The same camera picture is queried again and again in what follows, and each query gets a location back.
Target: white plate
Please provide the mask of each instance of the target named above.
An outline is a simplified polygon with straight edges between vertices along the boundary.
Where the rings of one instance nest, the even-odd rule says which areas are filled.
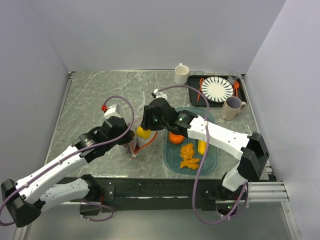
[[[201,92],[207,99],[216,103],[223,103],[234,94],[230,82],[219,76],[206,78],[201,85]]]

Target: beige mug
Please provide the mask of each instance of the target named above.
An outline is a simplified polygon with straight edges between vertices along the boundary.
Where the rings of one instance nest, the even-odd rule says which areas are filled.
[[[247,104],[244,101],[241,101],[236,96],[228,97],[223,106],[221,116],[225,120],[232,120],[235,118],[237,113],[242,112],[246,108]]]

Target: white mug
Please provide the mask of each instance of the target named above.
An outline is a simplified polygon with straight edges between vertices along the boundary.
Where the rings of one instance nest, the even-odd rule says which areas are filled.
[[[178,66],[175,67],[174,81],[176,84],[185,84],[187,82],[188,75],[189,68],[186,65],[182,65],[182,63],[180,63]]]

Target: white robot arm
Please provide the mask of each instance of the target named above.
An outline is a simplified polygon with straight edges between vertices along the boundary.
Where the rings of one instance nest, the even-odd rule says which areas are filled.
[[[222,187],[231,192],[249,181],[258,181],[269,158],[269,152],[261,134],[252,135],[228,130],[205,121],[190,111],[177,112],[163,97],[157,97],[144,106],[141,126],[144,130],[167,129],[176,135],[207,141],[206,126],[209,131],[209,144],[220,148],[239,160],[234,168],[222,179]]]

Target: white wall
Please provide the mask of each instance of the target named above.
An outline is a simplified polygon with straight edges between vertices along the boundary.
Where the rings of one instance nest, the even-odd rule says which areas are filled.
[[[0,30],[2,183],[44,164],[68,73],[26,0],[0,1]],[[12,221],[7,210],[1,220]],[[15,229],[0,226],[0,239],[12,239]]]
[[[246,73],[285,0],[28,0],[68,71]]]
[[[320,1],[287,0],[246,84],[304,240],[320,236]]]

